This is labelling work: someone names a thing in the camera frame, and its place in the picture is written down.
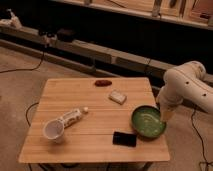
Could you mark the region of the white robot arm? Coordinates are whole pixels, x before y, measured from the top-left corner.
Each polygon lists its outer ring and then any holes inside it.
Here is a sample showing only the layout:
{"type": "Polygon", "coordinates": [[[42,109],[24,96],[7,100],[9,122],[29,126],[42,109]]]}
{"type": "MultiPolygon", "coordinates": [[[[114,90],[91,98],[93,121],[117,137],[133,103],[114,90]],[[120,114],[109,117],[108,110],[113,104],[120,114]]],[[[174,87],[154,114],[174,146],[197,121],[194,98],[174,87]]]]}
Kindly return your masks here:
{"type": "Polygon", "coordinates": [[[198,61],[186,62],[164,73],[165,85],[156,98],[162,121],[167,122],[184,99],[213,114],[213,87],[204,82],[205,75],[206,69],[198,61]]]}

